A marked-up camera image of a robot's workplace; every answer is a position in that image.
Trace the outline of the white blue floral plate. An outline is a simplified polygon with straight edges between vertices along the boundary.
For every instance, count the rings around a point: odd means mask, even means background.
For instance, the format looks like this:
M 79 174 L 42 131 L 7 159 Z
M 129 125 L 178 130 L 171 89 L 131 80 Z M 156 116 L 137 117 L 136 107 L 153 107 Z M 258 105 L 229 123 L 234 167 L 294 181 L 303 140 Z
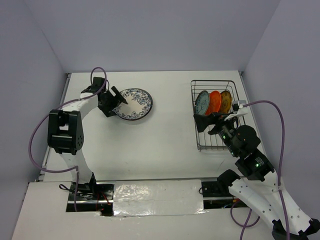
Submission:
M 140 88 L 127 88 L 120 91 L 122 96 L 126 99 L 128 104 L 124 104 L 121 107 L 120 113 L 131 113 L 136 112 L 148 112 L 152 110 L 153 98 L 152 96 L 143 89 Z

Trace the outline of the dark teal blossom plate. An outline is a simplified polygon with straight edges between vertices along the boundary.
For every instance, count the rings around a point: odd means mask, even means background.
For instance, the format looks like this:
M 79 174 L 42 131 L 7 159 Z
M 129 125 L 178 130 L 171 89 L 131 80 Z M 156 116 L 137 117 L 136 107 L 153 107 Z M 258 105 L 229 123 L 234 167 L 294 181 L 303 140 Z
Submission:
M 132 111 L 130 113 L 121 112 L 118 116 L 123 120 L 138 121 L 138 120 L 145 118 L 150 113 L 151 113 L 150 111 L 140 111 L 140 112 Z

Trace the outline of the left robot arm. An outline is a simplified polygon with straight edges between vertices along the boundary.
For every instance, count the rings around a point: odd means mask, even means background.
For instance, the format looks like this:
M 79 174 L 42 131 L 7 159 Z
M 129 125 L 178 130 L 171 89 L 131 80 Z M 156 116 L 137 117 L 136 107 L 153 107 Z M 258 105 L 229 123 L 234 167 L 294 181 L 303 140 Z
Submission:
M 88 200 L 97 196 L 98 186 L 82 151 L 85 142 L 82 121 L 96 108 L 109 118 L 116 115 L 114 109 L 121 103 L 127 104 L 115 86 L 111 90 L 106 88 L 107 82 L 103 77 L 94 77 L 79 99 L 61 109 L 51 110 L 48 116 L 48 146 L 61 156 L 67 167 L 76 168 L 71 171 L 72 183 Z

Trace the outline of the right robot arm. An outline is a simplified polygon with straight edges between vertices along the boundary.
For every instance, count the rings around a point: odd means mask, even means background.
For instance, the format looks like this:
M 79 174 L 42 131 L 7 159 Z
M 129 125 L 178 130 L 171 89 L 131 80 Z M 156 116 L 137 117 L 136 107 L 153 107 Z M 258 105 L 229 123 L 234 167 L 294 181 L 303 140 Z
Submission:
M 219 135 L 231 155 L 237 158 L 241 175 L 228 169 L 217 178 L 217 190 L 223 196 L 233 195 L 251 208 L 271 229 L 275 240 L 306 240 L 320 230 L 320 222 L 309 217 L 295 203 L 268 158 L 258 149 L 261 140 L 248 125 L 235 126 L 229 114 L 194 114 L 198 132 L 210 125 L 209 135 Z

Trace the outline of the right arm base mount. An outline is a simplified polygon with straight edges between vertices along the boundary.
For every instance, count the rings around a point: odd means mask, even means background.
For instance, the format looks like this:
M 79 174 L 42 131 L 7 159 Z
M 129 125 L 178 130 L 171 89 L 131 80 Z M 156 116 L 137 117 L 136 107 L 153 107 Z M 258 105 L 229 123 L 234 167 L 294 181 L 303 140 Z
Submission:
M 204 199 L 210 200 L 218 200 L 229 196 L 220 189 L 217 181 L 202 181 L 198 193 Z

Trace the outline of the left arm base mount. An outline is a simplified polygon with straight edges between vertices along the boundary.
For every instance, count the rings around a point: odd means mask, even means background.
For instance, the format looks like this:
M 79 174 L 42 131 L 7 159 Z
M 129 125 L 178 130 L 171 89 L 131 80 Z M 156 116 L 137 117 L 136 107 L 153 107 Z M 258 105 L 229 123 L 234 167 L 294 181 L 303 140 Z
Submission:
M 77 190 L 75 197 L 75 184 L 71 187 L 66 187 L 63 184 L 59 185 L 61 190 L 68 192 L 68 199 L 66 204 L 66 212 L 72 213 L 75 211 L 75 204 L 77 212 L 97 212 L 98 214 L 111 217 L 114 215 L 113 203 L 114 203 L 114 184 L 102 184 L 96 185 L 96 192 L 83 192 Z

